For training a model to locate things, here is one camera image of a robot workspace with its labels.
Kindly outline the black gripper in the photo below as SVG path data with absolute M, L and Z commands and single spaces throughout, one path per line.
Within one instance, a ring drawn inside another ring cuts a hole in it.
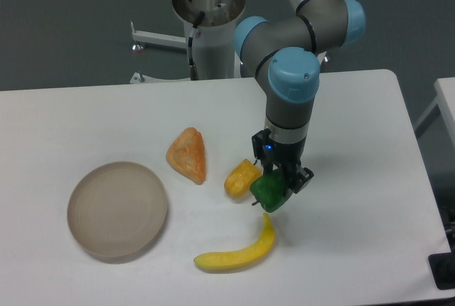
M 270 129 L 260 130 L 253 135 L 253 153 L 255 159 L 260 161 L 263 175 L 272 174 L 276 167 L 283 175 L 291 175 L 288 187 L 294 194 L 306 188 L 314 173 L 308 167 L 301 167 L 305 142 L 305 138 L 292 144 L 274 141 Z

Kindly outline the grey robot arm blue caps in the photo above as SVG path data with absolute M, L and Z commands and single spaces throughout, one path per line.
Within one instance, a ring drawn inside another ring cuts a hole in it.
M 221 76 L 235 59 L 267 97 L 265 125 L 252 138 L 265 174 L 277 169 L 286 193 L 301 191 L 313 172 L 301 165 L 319 88 L 318 56 L 357 41 L 365 12 L 356 0 L 290 0 L 294 15 L 278 23 L 243 19 L 246 0 L 172 0 L 187 24 L 184 48 L 191 80 Z

